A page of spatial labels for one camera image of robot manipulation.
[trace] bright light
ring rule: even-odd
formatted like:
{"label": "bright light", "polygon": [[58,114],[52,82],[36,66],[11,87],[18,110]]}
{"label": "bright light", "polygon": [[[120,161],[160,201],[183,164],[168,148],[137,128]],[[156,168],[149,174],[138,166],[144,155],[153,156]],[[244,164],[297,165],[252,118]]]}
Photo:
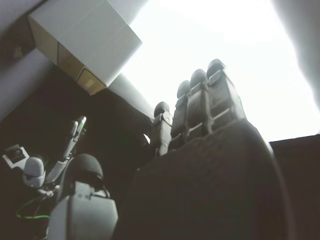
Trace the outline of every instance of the bright light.
{"label": "bright light", "polygon": [[174,113],[180,83],[220,59],[267,141],[314,135],[320,115],[269,0],[150,0],[131,25],[143,42],[123,73]]}

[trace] cable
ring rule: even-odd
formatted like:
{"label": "cable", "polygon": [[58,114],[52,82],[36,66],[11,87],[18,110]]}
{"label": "cable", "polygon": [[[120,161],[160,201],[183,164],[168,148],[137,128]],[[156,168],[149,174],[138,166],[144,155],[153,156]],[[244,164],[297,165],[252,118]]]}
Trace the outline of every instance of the cable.
{"label": "cable", "polygon": [[16,217],[17,217],[18,219],[49,219],[50,216],[48,216],[48,215],[39,215],[39,216],[22,216],[22,215],[20,215],[20,211],[21,211],[24,207],[32,204],[34,201],[35,201],[35,199],[32,199],[32,200],[28,201],[27,203],[23,204],[23,205],[16,211]]}

